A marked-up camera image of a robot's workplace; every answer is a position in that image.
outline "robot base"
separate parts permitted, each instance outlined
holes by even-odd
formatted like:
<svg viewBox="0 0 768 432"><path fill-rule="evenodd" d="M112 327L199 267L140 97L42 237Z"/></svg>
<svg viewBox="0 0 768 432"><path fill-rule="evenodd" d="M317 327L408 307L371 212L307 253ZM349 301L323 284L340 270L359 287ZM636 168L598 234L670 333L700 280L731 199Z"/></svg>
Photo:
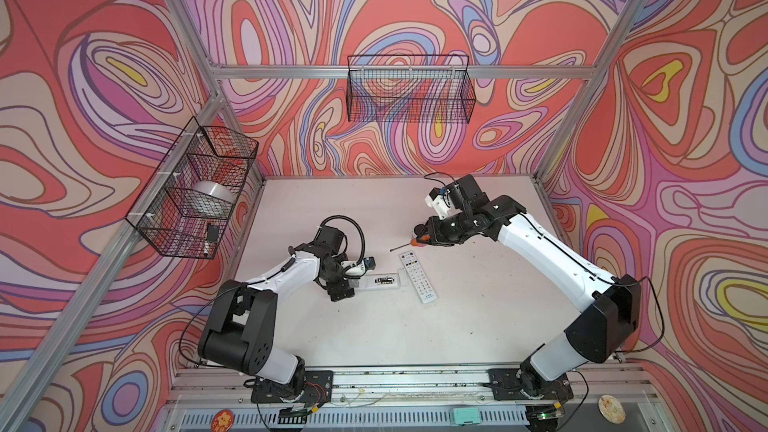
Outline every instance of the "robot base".
<svg viewBox="0 0 768 432"><path fill-rule="evenodd" d="M307 370L304 375L307 382L312 382L322 387L326 396L320 397L318 389L304 383L303 394L298 399L300 404L314 404L315 402L330 402L333 388L333 372L331 370ZM287 390L289 385L278 384L272 380L264 380L258 387L254 387L250 395L253 404L284 404L283 399L293 395L292 390Z"/></svg>
<svg viewBox="0 0 768 432"><path fill-rule="evenodd" d="M530 400L531 397L521 390L522 383L518 379L519 369L490 369L488 375L491 378L489 385L493 390L494 400ZM568 377L562 374L557 380L548 384L541 390L542 400L559 400L566 402L574 398L571 383Z"/></svg>

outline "screwdriver handle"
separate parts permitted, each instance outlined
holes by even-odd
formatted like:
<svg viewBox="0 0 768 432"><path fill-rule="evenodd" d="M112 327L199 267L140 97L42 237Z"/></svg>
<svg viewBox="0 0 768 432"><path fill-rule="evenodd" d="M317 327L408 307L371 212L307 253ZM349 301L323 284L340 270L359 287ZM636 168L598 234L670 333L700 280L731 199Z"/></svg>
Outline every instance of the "screwdriver handle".
<svg viewBox="0 0 768 432"><path fill-rule="evenodd" d="M412 247L420 247L422 245L426 245L424 242L419 242L419 240L427 241L429 240L429 234L422 235L421 237L414 238L411 240L411 246Z"/></svg>

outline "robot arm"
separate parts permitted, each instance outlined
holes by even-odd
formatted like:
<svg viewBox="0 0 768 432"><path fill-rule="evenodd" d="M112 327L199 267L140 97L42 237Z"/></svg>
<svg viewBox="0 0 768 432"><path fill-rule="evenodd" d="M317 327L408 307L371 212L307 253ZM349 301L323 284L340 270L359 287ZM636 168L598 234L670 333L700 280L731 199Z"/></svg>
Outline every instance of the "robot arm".
<svg viewBox="0 0 768 432"><path fill-rule="evenodd" d="M373 257L362 256L365 249L358 262L348 261L345 253L339 254L344 234L326 226L327 220L312 242L288 247L289 257L283 263L246 282L229 280L221 285L197 345L199 356L268 379L281 397L294 398L301 393L305 383L304 361L273 346L278 301L304 284L319 284L318 279L325 281L321 287L331 301L352 297L355 289L349 278L376 266ZM245 324L234 320L234 316L246 312Z"/></svg>
<svg viewBox="0 0 768 432"><path fill-rule="evenodd" d="M433 189L426 202L438 216L414 228L418 242L452 246L477 234L490 237L542 271L581 312L521 364L518 378L529 397L585 362L605 362L638 328L640 284L629 275L616 278L573 252L512 198L490 201L475 179L465 176ZM451 208L460 212L448 216Z"/></svg>

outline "remote control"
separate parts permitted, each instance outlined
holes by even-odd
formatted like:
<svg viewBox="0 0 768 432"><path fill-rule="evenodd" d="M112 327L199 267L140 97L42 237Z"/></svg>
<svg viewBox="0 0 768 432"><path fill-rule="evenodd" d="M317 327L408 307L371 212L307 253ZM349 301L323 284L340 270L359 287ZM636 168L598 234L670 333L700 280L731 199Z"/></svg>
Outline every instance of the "remote control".
<svg viewBox="0 0 768 432"><path fill-rule="evenodd" d="M406 268L408 276L413 282L413 287L416 288L418 297L422 300L423 304L427 304L437 299L435 289L432 288L432 284L429 283L427 274L424 273L422 265L418 263L416 254L413 251L408 251L400 254L400 262Z"/></svg>

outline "white table surface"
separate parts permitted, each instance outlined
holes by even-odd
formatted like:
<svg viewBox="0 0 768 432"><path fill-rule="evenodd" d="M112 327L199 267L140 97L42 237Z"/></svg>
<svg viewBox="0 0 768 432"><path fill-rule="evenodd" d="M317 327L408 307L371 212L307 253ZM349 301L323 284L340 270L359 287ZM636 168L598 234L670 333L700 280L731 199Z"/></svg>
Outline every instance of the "white table surface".
<svg viewBox="0 0 768 432"><path fill-rule="evenodd" d="M478 177L493 200L513 197L552 232L528 177ZM309 242L327 216L358 221L370 274L402 267L390 248L410 240L413 226L433 215L424 203L432 186L423 178L271 179L245 246L236 280L286 260L289 245ZM360 240L348 222L351 260ZM513 250L476 236L454 247L414 248L438 299L422 304L410 282L397 290L357 292L333 303L314 283L278 304L274 345L308 366L477 364L522 361L578 315L542 273Z"/></svg>

